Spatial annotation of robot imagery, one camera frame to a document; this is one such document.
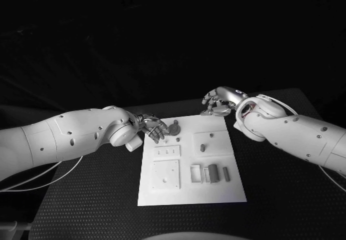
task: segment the cable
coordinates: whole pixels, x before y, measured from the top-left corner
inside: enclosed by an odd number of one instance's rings
[[[71,168],[71,170],[70,170],[57,180],[54,180],[51,183],[48,183],[48,184],[42,185],[42,186],[38,186],[38,187],[35,187],[35,188],[21,189],[21,190],[8,190],[6,192],[25,192],[25,191],[31,191],[31,190],[35,190],[35,189],[41,189],[41,188],[44,188],[45,186],[54,184],[57,181],[60,181],[60,180],[71,173],[71,171],[73,171],[73,170],[75,169],[75,167],[78,166],[78,163],[81,162],[83,158],[84,158],[84,156],[81,156],[81,158],[80,158],[77,164],[74,165],[74,167]]]
[[[295,111],[295,109],[282,101],[279,101],[274,97],[267,96],[260,94],[259,97],[266,97],[272,100],[274,100],[276,102],[279,102],[290,111],[295,115],[299,115],[298,112]],[[336,180],[331,177],[331,175],[328,174],[328,172],[325,171],[323,167],[319,165],[321,170],[323,171],[325,175],[328,176],[328,178],[332,180],[332,182],[336,184],[336,186],[346,192],[346,189],[341,186],[341,184],[336,182]]]
[[[21,186],[22,184],[26,184],[28,182],[31,182],[32,180],[35,180],[37,178],[39,178],[44,174],[47,174],[60,164],[63,163],[63,161],[60,161],[44,173],[41,173],[38,176],[35,176],[34,178],[31,178],[29,180],[21,182],[19,184],[9,186],[8,188],[0,190],[2,192],[6,192],[9,189],[16,188],[18,186]]]
[[[339,185],[339,183],[336,182],[336,180],[331,177],[331,175],[326,173],[325,169],[322,166],[319,166],[321,170],[325,172],[326,176],[329,177],[329,179],[334,181],[334,183],[338,185],[338,187],[346,192],[346,189]]]

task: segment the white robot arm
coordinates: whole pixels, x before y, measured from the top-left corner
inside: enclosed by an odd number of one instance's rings
[[[346,129],[303,115],[287,116],[269,96],[248,97],[227,86],[207,94],[202,103],[208,101],[201,115],[227,116],[236,110],[234,127],[248,138],[267,139],[298,158],[346,174]]]
[[[44,164],[73,160],[112,143],[132,152],[143,144],[143,131],[159,143],[171,133],[155,114],[135,115],[123,108],[86,109],[0,130],[0,181]]]

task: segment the robotic hand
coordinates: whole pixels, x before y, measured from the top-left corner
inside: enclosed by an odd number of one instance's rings
[[[208,109],[201,115],[227,116],[236,110],[234,127],[253,140],[266,139],[274,147],[298,158],[346,174],[346,129],[305,115],[270,96],[248,95],[227,86],[218,87],[204,97]]]
[[[0,130],[0,181],[39,165],[94,153],[107,143],[135,151],[143,144],[139,131],[156,143],[171,133],[155,114],[135,115],[116,106],[71,111],[32,125]]]

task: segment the black background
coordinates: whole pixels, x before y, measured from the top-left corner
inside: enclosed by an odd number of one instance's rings
[[[28,0],[0,10],[2,105],[67,112],[197,99],[220,86],[300,88],[346,127],[344,1]],[[2,196],[0,220],[31,222],[42,194]]]

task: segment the table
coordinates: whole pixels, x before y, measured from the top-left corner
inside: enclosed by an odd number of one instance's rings
[[[299,114],[321,119],[303,92],[293,88],[264,91]],[[125,108],[161,118],[198,115],[202,99]],[[248,239],[341,239],[346,236],[346,193],[319,167],[270,143],[256,142],[234,128],[236,113],[225,117],[246,203],[137,206],[143,146],[101,146],[71,174],[51,185],[34,221],[31,240],[140,240],[174,232],[211,232]],[[57,179],[75,165],[64,162]]]

